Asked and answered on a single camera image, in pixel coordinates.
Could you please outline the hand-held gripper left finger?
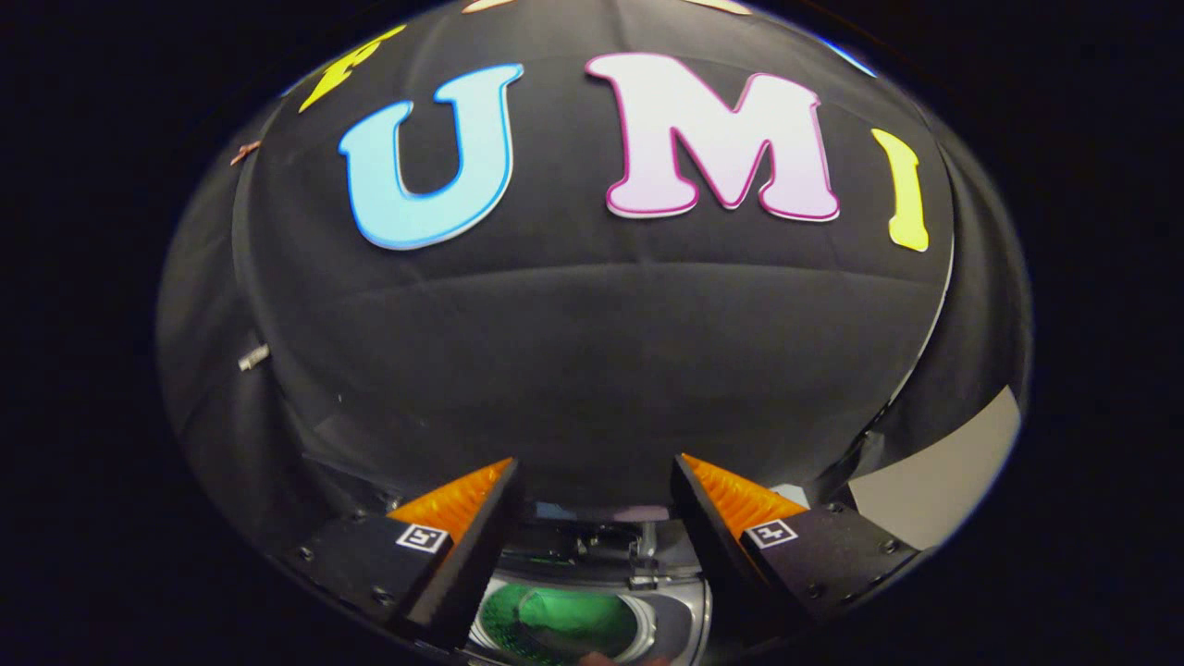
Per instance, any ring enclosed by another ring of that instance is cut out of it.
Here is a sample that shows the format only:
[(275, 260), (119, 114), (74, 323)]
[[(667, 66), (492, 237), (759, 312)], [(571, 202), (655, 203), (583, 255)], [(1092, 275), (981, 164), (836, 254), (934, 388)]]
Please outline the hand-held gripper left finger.
[(468, 642), (525, 506), (519, 456), (288, 456), (269, 558), (333, 617), (406, 652)]

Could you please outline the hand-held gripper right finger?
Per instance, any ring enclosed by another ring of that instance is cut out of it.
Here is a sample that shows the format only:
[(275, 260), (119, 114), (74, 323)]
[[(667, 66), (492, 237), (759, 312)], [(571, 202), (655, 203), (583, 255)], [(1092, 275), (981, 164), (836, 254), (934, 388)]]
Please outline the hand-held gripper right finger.
[(920, 557), (844, 502), (807, 510), (686, 452), (670, 493), (716, 620), (744, 639), (781, 639), (870, 601)]

